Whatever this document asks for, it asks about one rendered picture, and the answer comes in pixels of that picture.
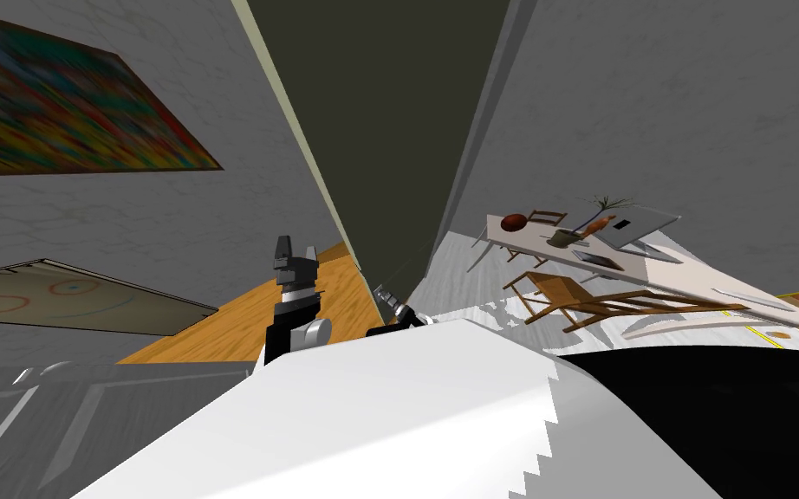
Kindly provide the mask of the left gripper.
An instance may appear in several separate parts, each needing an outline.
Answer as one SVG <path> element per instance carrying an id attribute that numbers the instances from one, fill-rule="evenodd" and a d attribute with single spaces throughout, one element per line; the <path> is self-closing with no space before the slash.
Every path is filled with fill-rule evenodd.
<path id="1" fill-rule="evenodd" d="M 276 241 L 274 270 L 276 284 L 283 295 L 313 295 L 318 276 L 319 261 L 315 246 L 305 250 L 304 257 L 293 256 L 292 241 L 289 235 L 280 236 Z"/>

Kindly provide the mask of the dark olive door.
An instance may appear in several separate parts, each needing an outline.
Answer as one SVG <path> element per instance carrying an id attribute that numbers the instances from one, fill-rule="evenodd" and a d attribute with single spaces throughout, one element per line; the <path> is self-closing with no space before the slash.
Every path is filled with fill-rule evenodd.
<path id="1" fill-rule="evenodd" d="M 425 276 L 510 0 L 248 0 L 371 286 Z"/>

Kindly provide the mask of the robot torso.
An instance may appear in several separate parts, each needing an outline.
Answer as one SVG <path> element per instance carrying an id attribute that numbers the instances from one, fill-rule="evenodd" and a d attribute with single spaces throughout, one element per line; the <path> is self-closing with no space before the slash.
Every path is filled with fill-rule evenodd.
<path id="1" fill-rule="evenodd" d="M 720 499 L 591 373 L 469 320 L 288 353 L 74 499 Z"/>

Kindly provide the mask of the beige picture with circles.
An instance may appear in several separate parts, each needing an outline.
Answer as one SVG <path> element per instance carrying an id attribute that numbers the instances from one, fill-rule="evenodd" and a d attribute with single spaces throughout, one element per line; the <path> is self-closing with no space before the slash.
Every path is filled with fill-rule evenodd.
<path id="1" fill-rule="evenodd" d="M 49 259 L 0 267 L 0 324 L 173 336 L 216 312 Z"/>

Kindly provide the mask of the wooden slatted chair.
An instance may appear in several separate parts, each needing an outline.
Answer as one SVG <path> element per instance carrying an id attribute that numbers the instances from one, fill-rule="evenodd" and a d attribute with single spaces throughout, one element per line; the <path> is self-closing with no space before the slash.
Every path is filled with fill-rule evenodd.
<path id="1" fill-rule="evenodd" d="M 526 217 L 526 221 L 527 221 L 527 224 L 545 224 L 545 225 L 550 225 L 550 226 L 556 226 L 567 215 L 568 215 L 568 213 L 565 213 L 565 212 L 533 210 Z M 517 225 L 520 225 L 518 228 L 522 228 L 523 227 L 523 225 L 522 225 L 523 215 L 522 214 L 513 214 L 513 215 L 511 215 L 509 217 L 511 218 L 511 222 L 518 222 L 519 223 L 519 224 L 517 224 Z M 511 262 L 512 260 L 514 260 L 516 257 L 518 257 L 520 255 L 533 256 L 531 254 L 522 253 L 520 251 L 516 251 L 516 250 L 513 250 L 513 249 L 507 249 L 507 250 L 508 250 L 508 253 L 510 254 L 510 258 L 508 258 L 507 262 Z M 541 267 L 542 265 L 544 265 L 547 262 L 546 259 L 541 258 L 540 256 L 533 256 L 533 257 L 537 260 L 537 264 L 534 266 L 534 267 L 536 267 L 536 269 L 537 269 L 537 267 Z"/>
<path id="2" fill-rule="evenodd" d="M 536 292 L 542 296 L 541 300 L 527 298 L 520 293 L 516 285 L 524 279 L 531 281 L 536 287 Z M 746 309 L 745 306 L 732 304 L 732 302 L 659 294 L 645 289 L 610 295 L 592 295 L 579 282 L 570 277 L 532 271 L 521 274 L 503 287 L 513 290 L 530 313 L 530 318 L 524 321 L 526 325 L 558 310 L 571 322 L 569 327 L 563 329 L 565 333 L 572 333 L 597 322 L 621 316 Z"/>

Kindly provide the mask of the colourful abstract painting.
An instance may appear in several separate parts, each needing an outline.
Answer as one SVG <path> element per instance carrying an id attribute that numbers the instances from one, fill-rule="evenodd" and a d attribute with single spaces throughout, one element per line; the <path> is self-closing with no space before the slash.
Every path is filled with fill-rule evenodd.
<path id="1" fill-rule="evenodd" d="M 0 176 L 218 169 L 117 55 L 0 20 Z"/>

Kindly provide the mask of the grey panelled door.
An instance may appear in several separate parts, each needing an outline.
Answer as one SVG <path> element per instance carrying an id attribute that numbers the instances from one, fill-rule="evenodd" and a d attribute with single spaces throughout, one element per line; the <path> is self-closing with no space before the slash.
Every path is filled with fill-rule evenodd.
<path id="1" fill-rule="evenodd" d="M 71 499 L 252 369 L 250 362 L 0 366 L 0 499 Z"/>

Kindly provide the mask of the white table with items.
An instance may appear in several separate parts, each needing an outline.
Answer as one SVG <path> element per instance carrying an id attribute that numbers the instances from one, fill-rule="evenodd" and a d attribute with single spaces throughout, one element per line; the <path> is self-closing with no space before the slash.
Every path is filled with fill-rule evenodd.
<path id="1" fill-rule="evenodd" d="M 799 308 L 739 281 L 678 251 L 658 246 L 659 258 L 615 249 L 591 236 L 586 245 L 567 248 L 549 244 L 553 229 L 527 223 L 516 232 L 500 226 L 502 218 L 488 215 L 477 238 L 488 246 L 501 246 L 567 264 L 597 276 L 658 289 L 664 294 L 711 302 L 732 302 L 744 307 L 740 315 L 695 321 L 697 327 L 799 327 Z"/>

